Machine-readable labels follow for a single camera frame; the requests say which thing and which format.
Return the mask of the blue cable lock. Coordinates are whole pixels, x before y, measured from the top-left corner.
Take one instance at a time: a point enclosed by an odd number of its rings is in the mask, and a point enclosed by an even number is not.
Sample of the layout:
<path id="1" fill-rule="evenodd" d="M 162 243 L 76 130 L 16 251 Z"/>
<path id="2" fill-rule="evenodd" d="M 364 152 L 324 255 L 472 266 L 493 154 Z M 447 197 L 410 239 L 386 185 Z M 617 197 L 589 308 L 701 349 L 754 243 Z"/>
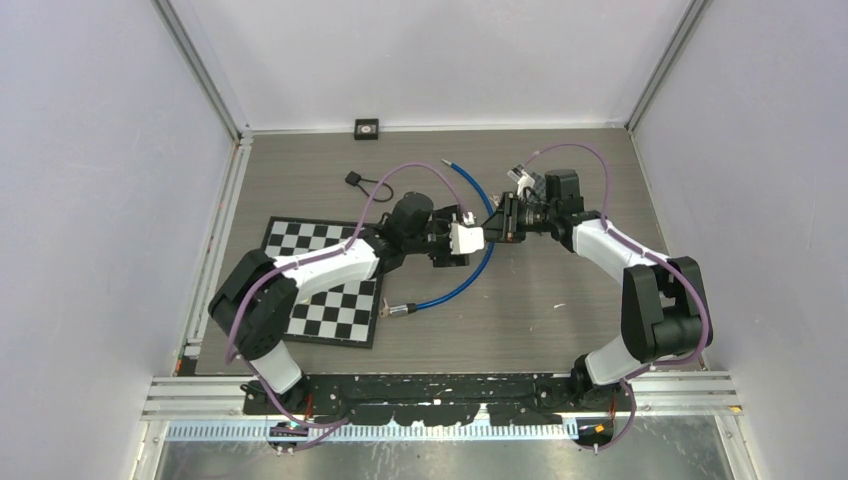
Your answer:
<path id="1" fill-rule="evenodd" d="M 457 165 L 454 162 L 443 159 L 442 162 L 451 168 L 453 171 L 457 172 L 461 177 L 463 177 L 477 192 L 478 196 L 481 199 L 483 206 L 486 208 L 488 214 L 492 214 L 494 212 L 493 202 L 489 199 L 487 194 L 484 192 L 482 186 L 476 181 L 476 179 L 469 174 L 463 167 Z M 488 265 L 492 255 L 494 253 L 494 244 L 489 243 L 487 249 L 485 250 L 484 256 L 480 261 L 479 265 L 475 268 L 475 270 L 469 275 L 469 277 L 463 281 L 459 286 L 454 288 L 452 291 L 447 294 L 442 295 L 433 300 L 428 300 L 425 302 L 419 303 L 404 303 L 399 305 L 391 306 L 386 299 L 383 299 L 383 305 L 380 307 L 378 314 L 380 318 L 388 318 L 388 317 L 400 317 L 404 315 L 411 315 L 421 310 L 428 310 L 431 308 L 435 308 L 450 300 L 456 298 L 458 295 L 463 293 L 468 287 L 470 287 L 483 273 L 486 266 Z"/>

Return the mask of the black cable padlock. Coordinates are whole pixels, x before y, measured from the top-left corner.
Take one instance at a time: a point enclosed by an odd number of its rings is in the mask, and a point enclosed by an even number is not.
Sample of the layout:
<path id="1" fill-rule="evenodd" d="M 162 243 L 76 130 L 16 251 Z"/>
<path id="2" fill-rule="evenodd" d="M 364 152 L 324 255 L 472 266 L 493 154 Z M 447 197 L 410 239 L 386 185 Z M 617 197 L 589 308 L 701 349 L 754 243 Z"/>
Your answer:
<path id="1" fill-rule="evenodd" d="M 395 191 L 391 185 L 380 184 L 378 180 L 365 178 L 355 171 L 348 172 L 344 182 L 361 191 L 366 197 L 372 197 L 376 203 L 388 203 L 395 197 Z"/>

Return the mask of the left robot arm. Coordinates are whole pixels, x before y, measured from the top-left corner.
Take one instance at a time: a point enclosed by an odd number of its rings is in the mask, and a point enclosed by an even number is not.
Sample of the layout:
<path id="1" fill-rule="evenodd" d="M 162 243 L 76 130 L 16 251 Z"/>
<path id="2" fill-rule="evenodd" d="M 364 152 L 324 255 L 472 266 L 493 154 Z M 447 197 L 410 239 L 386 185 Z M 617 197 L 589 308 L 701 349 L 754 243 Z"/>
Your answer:
<path id="1" fill-rule="evenodd" d="M 425 255 L 437 268 L 462 266 L 485 247 L 475 217 L 458 205 L 436 209 L 421 193 L 404 195 L 372 225 L 336 245 L 293 256 L 246 253 L 218 288 L 207 311 L 228 336 L 227 358 L 240 355 L 280 412 L 298 412 L 307 398 L 302 370 L 287 349 L 284 325 L 295 306 L 350 282 L 399 268 Z"/>

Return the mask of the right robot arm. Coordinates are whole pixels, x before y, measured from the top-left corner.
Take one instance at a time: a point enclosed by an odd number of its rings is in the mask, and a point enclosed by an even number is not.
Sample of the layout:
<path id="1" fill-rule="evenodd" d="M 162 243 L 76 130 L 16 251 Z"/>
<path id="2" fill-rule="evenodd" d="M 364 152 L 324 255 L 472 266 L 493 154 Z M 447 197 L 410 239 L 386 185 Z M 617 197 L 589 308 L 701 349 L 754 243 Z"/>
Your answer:
<path id="1" fill-rule="evenodd" d="M 618 335 L 578 357 L 570 372 L 567 391 L 577 406 L 596 410 L 620 380 L 656 364 L 684 364 L 701 355 L 712 340 L 712 324 L 694 259 L 649 249 L 604 213 L 586 209 L 572 169 L 540 176 L 516 166 L 508 176 L 516 188 L 501 196 L 484 223 L 486 240 L 514 244 L 530 233 L 547 235 L 622 288 Z"/>

